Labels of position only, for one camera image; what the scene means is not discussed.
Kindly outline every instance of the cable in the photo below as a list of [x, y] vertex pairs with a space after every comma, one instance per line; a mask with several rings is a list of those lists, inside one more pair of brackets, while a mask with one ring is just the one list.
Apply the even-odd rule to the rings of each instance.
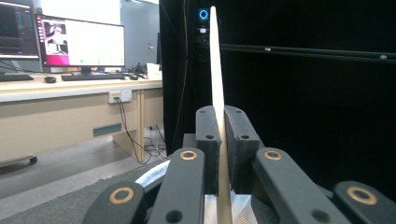
[[206, 43], [206, 44], [209, 43], [209, 40], [206, 39], [207, 36], [209, 36], [209, 35], [202, 35], [202, 36], [201, 36], [203, 42]]
[[[125, 128], [126, 134], [128, 135], [129, 139], [131, 140], [132, 147], [134, 148], [134, 155], [136, 156], [136, 159], [135, 159], [135, 160], [136, 160], [137, 162], [139, 162], [140, 164], [147, 164], [147, 163], [149, 162], [149, 160], [151, 159], [151, 154], [149, 153], [149, 151], [148, 151], [145, 147], [142, 147], [140, 144], [138, 144], [138, 143], [132, 138], [132, 136], [129, 134], [128, 127], [127, 127], [127, 123], [126, 123], [126, 117], [125, 117], [125, 110], [124, 110], [124, 107], [123, 107], [123, 105], [122, 105], [122, 103], [121, 103], [120, 98], [117, 97], [117, 98], [115, 98], [115, 99], [116, 99], [117, 102], [119, 103], [122, 125], [123, 125], [123, 127]], [[134, 144], [137, 144], [138, 146], [140, 146], [141, 148], [143, 148], [143, 150], [144, 150], [145, 152], [147, 152], [147, 153], [149, 154], [149, 157], [148, 157], [148, 159], [147, 159], [146, 161], [142, 162], [142, 161], [139, 161], [139, 160], [138, 160], [138, 158], [137, 158], [137, 153], [136, 153], [136, 148], [135, 148]]]
[[190, 66], [189, 68], [190, 68], [190, 74], [191, 74], [190, 75], [190, 82], [191, 82], [191, 86], [192, 86], [192, 92], [193, 92], [195, 104], [196, 104], [196, 107], [199, 107], [200, 104], [198, 103], [198, 97], [197, 97], [198, 94], [197, 94], [197, 91], [195, 89], [194, 75], [193, 75], [193, 72], [192, 72], [192, 66]]
[[154, 144], [155, 151], [157, 152], [157, 157], [158, 157], [158, 159], [161, 160], [161, 161], [168, 161], [169, 158], [167, 158], [166, 156], [164, 156], [164, 155], [162, 154], [162, 152], [158, 149], [157, 145]]
[[151, 145], [145, 145], [145, 147], [146, 148], [149, 148], [149, 147], [156, 147], [156, 148], [158, 148], [161, 152], [163, 152], [164, 150], [166, 150], [166, 146], [164, 145], [164, 144], [158, 144], [158, 138], [157, 138], [157, 144], [154, 144], [153, 142], [152, 142], [152, 139], [151, 138], [149, 138], [149, 137], [145, 137], [145, 138], [147, 138], [150, 142], [151, 142]]
[[163, 140], [163, 142], [165, 142], [165, 139], [163, 138], [163, 135], [161, 134], [160, 129], [158, 128], [158, 125], [155, 125], [155, 127], [157, 127], [157, 131], [160, 134], [161, 139]]
[[0, 63], [2, 63], [2, 64], [7, 66], [7, 67], [0, 66], [0, 67], [6, 68], [6, 69], [9, 69], [9, 70], [14, 70], [14, 71], [17, 71], [17, 72], [30, 72], [30, 73], [38, 73], [38, 74], [44, 74], [44, 75], [46, 75], [46, 74], [67, 74], [67, 72], [59, 72], [59, 73], [37, 72], [37, 71], [31, 71], [31, 70], [19, 68], [17, 66], [14, 66], [14, 65], [2, 62], [2, 61], [0, 61]]
[[166, 16], [166, 19], [167, 19], [168, 22], [169, 22], [169, 25], [171, 26], [171, 28], [172, 28], [172, 30], [173, 30], [173, 32], [174, 32], [174, 35], [175, 35], [175, 37], [176, 37], [176, 40], [178, 41], [177, 32], [176, 32], [176, 30], [175, 30], [175, 27], [172, 25], [172, 22], [171, 22], [171, 19], [169, 18], [168, 13], [166, 12], [166, 8], [165, 8], [165, 6], [163, 5], [163, 0], [160, 0], [160, 6], [161, 6], [161, 9], [163, 10], [163, 13], [164, 13], [165, 16]]
[[183, 17], [184, 17], [184, 37], [185, 37], [185, 47], [186, 47], [186, 52], [185, 52], [185, 63], [184, 63], [184, 77], [183, 77], [183, 87], [181, 89], [181, 96], [180, 96], [180, 104], [178, 106], [178, 111], [177, 111], [177, 122], [176, 122], [176, 128], [175, 128], [175, 134], [172, 142], [172, 146], [175, 145], [176, 142], [176, 136], [177, 136], [177, 131], [178, 131], [178, 124], [180, 122], [180, 116], [181, 116], [181, 107], [183, 105], [183, 98], [184, 98], [184, 90], [186, 89], [186, 79], [187, 79], [187, 69], [188, 69], [188, 64], [189, 64], [189, 40], [187, 37], [187, 16], [186, 16], [186, 0], [183, 1]]
[[220, 19], [220, 17], [218, 17], [218, 24], [219, 24], [218, 29], [220, 29], [221, 28], [221, 19]]

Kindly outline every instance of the keyboard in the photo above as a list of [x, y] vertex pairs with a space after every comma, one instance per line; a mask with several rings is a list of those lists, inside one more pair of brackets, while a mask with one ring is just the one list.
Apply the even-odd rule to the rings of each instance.
[[33, 78], [29, 75], [1, 75], [0, 74], [0, 82], [4, 81], [28, 81], [33, 80]]
[[63, 81], [87, 81], [87, 80], [108, 80], [108, 79], [125, 79], [121, 74], [117, 75], [87, 75], [87, 76], [61, 76]]

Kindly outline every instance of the computer monitor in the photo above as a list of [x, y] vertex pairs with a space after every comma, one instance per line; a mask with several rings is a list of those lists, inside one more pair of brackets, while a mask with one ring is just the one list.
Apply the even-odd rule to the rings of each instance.
[[92, 67], [125, 66], [122, 25], [35, 15], [41, 62], [45, 67], [80, 67], [81, 75]]
[[0, 1], [0, 60], [38, 60], [30, 6]]

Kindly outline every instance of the black backdrop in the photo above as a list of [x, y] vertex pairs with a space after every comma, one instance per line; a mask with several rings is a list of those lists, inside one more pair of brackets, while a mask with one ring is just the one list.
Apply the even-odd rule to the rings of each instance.
[[208, 47], [195, 37], [197, 8], [212, 5], [225, 104], [244, 110], [267, 147], [287, 151], [322, 187], [356, 180], [396, 201], [394, 3], [162, 1], [168, 154], [195, 132], [196, 109], [211, 105]]

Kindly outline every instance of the power outlet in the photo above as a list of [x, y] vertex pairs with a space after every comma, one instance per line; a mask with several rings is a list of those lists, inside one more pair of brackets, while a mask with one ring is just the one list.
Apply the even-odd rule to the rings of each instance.
[[121, 101], [122, 102], [128, 102], [132, 101], [132, 91], [121, 91]]
[[108, 103], [109, 104], [116, 104], [118, 103], [118, 101], [116, 100], [116, 98], [120, 98], [121, 99], [121, 93], [120, 91], [111, 91], [108, 93]]

